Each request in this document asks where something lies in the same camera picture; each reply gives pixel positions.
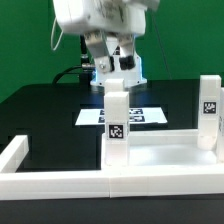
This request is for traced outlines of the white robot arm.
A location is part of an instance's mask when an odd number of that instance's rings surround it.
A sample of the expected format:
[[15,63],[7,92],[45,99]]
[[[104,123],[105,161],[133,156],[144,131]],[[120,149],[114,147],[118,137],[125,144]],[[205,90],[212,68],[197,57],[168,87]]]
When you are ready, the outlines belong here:
[[53,0],[56,22],[63,34],[83,35],[94,59],[93,86],[123,79],[125,87],[147,82],[135,50],[135,38],[146,30],[145,12],[160,0]]

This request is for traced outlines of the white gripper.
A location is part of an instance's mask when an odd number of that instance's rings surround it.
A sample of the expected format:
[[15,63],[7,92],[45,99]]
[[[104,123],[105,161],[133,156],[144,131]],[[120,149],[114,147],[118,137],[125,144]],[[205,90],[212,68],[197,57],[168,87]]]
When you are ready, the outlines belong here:
[[56,20],[64,33],[86,33],[85,43],[98,72],[110,73],[114,70],[105,32],[119,34],[116,36],[120,49],[117,69],[124,71],[135,67],[135,39],[132,34],[145,33],[143,8],[124,0],[53,0],[53,6]]

